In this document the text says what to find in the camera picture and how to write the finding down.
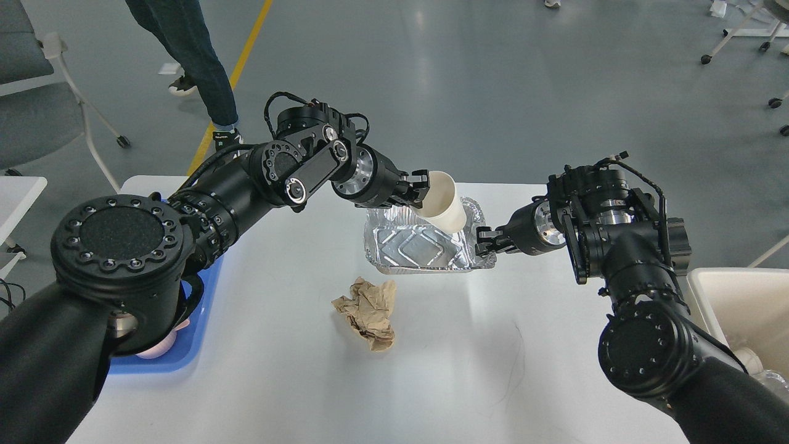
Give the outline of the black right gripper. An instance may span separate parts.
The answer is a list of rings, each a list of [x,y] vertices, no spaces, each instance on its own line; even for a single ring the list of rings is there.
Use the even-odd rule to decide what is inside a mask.
[[[475,255],[478,257],[518,252],[538,256],[566,245],[563,233],[553,224],[547,200],[535,200],[519,208],[505,227],[479,226],[475,230]]]

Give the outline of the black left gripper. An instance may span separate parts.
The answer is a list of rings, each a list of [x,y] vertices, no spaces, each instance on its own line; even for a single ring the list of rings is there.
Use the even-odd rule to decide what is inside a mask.
[[[332,188],[339,197],[361,208],[422,207],[430,191],[430,171],[407,174],[386,155],[360,144],[353,174],[344,182],[333,181]]]

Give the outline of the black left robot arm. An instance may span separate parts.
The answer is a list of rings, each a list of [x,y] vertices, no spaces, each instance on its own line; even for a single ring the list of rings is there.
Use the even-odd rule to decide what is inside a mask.
[[[360,208],[422,208],[427,170],[407,173],[366,144],[356,113],[298,104],[264,121],[271,140],[235,144],[166,199],[116,194],[70,211],[51,238],[55,281],[2,320],[3,443],[66,442],[114,357],[164,341],[197,309],[208,269],[274,208],[304,210],[325,183]]]

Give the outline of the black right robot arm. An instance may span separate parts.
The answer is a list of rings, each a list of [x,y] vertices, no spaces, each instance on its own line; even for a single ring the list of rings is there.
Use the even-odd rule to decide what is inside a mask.
[[[477,228],[476,254],[566,249],[575,281],[602,278],[611,300],[598,359],[615,388],[670,416],[690,443],[786,443],[787,404],[692,321],[678,281],[692,251],[684,222],[626,157],[551,175],[507,224]]]

